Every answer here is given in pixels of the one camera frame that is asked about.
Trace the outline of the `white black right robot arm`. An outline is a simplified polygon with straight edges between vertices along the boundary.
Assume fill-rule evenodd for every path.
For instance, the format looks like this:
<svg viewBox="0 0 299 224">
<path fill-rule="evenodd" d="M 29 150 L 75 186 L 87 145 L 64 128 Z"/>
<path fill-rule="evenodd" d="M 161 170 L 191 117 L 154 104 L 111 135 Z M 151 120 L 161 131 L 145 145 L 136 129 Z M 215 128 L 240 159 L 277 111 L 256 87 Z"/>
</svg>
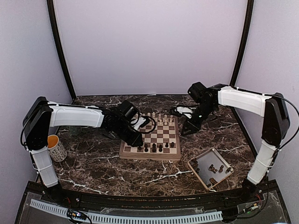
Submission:
<svg viewBox="0 0 299 224">
<path fill-rule="evenodd" d="M 299 135 L 298 115 L 299 82 L 297 79 L 285 81 L 260 81 L 252 84 L 239 83 L 242 92 L 260 95 L 280 92 L 287 99 L 290 127 L 284 138 L 283 149 L 279 152 L 274 167 L 269 171 L 271 181 L 277 181 L 287 204 L 299 198 Z M 179 166 L 186 172 L 180 181 L 182 195 L 196 195 L 220 192 L 227 196 L 238 196 L 249 202 L 256 196 L 255 186 L 248 184 L 242 188 L 242 182 L 252 169 L 255 157 L 259 154 L 264 117 L 258 113 L 220 105 L 214 100 L 211 112 L 201 122 L 201 128 L 190 135 L 180 135 L 181 161 Z M 223 159 L 233 168 L 233 172 L 211 189 L 206 189 L 189 167 L 189 160 L 211 149 L 216 149 Z"/>
</svg>

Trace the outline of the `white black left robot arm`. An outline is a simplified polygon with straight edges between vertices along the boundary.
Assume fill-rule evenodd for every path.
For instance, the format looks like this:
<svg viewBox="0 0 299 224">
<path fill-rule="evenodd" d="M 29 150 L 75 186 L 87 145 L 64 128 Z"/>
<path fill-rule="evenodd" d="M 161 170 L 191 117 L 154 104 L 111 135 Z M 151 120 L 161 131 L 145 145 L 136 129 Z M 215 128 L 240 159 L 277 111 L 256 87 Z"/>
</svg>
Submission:
<svg viewBox="0 0 299 224">
<path fill-rule="evenodd" d="M 47 195 L 55 203 L 63 203 L 66 193 L 59 184 L 48 150 L 48 133 L 56 126 L 88 126 L 105 129 L 129 146 L 143 145 L 139 128 L 149 119 L 125 100 L 117 107 L 65 105 L 38 97 L 23 120 L 20 142 L 31 153 L 33 164 L 41 176 Z"/>
</svg>

